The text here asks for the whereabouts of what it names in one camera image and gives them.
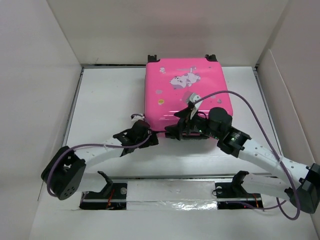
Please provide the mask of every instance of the wall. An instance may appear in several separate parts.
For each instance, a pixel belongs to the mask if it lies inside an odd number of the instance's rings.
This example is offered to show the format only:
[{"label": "wall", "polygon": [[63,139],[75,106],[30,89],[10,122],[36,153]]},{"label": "wall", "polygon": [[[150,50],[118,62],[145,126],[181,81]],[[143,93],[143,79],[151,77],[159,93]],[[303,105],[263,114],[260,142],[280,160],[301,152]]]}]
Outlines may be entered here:
[{"label": "wall", "polygon": [[254,66],[288,0],[47,0],[81,64],[216,54]]},{"label": "wall", "polygon": [[0,233],[24,240],[81,67],[45,0],[0,0]]},{"label": "wall", "polygon": [[[320,164],[320,1],[292,0],[258,68],[284,154]],[[312,216],[320,233],[320,207]]]}]

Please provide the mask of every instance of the white floor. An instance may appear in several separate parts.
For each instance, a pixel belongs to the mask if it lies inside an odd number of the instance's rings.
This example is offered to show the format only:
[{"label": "white floor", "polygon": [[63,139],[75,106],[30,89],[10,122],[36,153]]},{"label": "white floor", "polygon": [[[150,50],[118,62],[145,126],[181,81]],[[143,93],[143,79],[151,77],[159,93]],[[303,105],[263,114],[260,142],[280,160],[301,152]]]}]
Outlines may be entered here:
[{"label": "white floor", "polygon": [[[130,114],[144,110],[144,68],[85,69],[67,144],[99,143],[131,125]],[[271,142],[277,145],[254,73],[250,67],[223,69],[228,89],[243,95],[256,110]],[[117,104],[109,103],[113,99]],[[231,96],[233,125],[267,146],[249,109]],[[90,168],[110,176],[202,176],[265,171],[228,156],[213,140],[178,142],[161,139],[159,146],[139,149],[126,157]],[[263,196],[265,206],[275,200]],[[78,208],[80,193],[65,201],[50,197],[43,189],[31,231],[31,240],[134,239],[134,240],[315,240],[311,217],[302,213],[287,220],[278,209],[212,211],[88,211]],[[295,208],[285,205],[289,215]]]}]

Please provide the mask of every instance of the suitcase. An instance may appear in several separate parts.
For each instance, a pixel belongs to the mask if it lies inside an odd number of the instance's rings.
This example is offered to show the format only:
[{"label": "suitcase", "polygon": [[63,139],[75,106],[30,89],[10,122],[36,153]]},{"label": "suitcase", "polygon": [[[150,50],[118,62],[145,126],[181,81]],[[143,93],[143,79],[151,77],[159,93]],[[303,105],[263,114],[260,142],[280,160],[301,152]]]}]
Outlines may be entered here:
[{"label": "suitcase", "polygon": [[[216,91],[227,90],[222,67],[215,55],[203,58],[162,58],[148,55],[145,69],[144,114],[154,131],[164,131],[175,125],[174,113],[187,107],[192,93],[204,97]],[[199,111],[209,114],[214,107],[224,108],[229,115],[233,109],[228,93],[205,99]]]}]

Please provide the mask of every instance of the cartoon cat sticker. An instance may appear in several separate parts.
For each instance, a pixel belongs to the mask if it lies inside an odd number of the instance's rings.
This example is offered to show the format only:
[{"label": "cartoon cat sticker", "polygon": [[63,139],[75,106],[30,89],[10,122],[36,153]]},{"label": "cartoon cat sticker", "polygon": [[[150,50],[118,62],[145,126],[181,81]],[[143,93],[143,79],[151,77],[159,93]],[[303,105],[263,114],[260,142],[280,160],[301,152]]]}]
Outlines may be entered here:
[{"label": "cartoon cat sticker", "polygon": [[171,79],[170,83],[174,89],[184,89],[185,87],[191,87],[192,84],[199,82],[201,77],[198,73],[193,73],[196,67],[191,67],[189,73],[185,73],[182,76],[175,76]]}]

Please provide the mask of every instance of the yellow sticker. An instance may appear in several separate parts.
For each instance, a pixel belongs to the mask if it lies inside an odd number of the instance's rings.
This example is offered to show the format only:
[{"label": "yellow sticker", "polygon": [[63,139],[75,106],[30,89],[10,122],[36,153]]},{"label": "yellow sticker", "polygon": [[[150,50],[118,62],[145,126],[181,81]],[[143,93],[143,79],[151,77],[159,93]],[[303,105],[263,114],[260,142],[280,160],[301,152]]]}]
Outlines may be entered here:
[{"label": "yellow sticker", "polygon": [[158,104],[159,104],[159,105],[162,105],[162,104],[164,104],[164,103],[165,103],[165,100],[163,100],[163,99],[159,99],[159,100],[158,100]]}]

